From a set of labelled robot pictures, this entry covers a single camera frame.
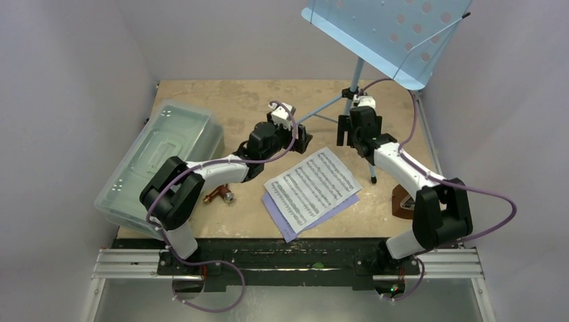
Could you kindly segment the white sheet music page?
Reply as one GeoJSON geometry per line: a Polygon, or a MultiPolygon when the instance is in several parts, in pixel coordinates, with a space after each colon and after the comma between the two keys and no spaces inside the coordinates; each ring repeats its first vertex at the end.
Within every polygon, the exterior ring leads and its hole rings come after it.
{"type": "Polygon", "coordinates": [[[348,167],[322,148],[264,184],[295,233],[321,219],[362,189],[348,167]]]}

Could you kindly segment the light blue music stand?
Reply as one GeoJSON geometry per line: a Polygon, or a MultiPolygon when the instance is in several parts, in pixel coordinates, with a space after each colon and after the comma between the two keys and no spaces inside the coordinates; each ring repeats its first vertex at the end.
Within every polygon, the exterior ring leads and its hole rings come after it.
{"type": "Polygon", "coordinates": [[[357,55],[351,91],[369,64],[417,103],[470,6],[468,0],[308,1],[301,16],[357,55]]]}

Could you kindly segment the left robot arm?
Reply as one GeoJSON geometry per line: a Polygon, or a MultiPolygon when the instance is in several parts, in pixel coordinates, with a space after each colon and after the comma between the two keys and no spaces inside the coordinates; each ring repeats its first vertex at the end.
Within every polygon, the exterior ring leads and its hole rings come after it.
{"type": "Polygon", "coordinates": [[[225,158],[186,162],[178,156],[169,157],[142,189],[139,201],[147,211],[147,222],[174,253],[174,266],[183,274],[199,268],[199,246],[189,219],[204,192],[251,181],[266,163],[287,152],[305,153],[312,139],[302,124],[287,129],[265,121],[257,123],[248,139],[225,158]]]}

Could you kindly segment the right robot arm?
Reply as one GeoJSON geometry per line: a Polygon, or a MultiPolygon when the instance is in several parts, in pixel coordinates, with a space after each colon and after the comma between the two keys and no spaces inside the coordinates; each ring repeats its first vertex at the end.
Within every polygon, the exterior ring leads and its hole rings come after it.
{"type": "Polygon", "coordinates": [[[411,229],[378,244],[376,265],[392,273],[410,256],[472,233],[468,195],[459,178],[446,180],[408,156],[402,145],[381,131],[374,108],[357,106],[338,117],[337,145],[356,149],[370,165],[391,175],[413,198],[411,229]]]}

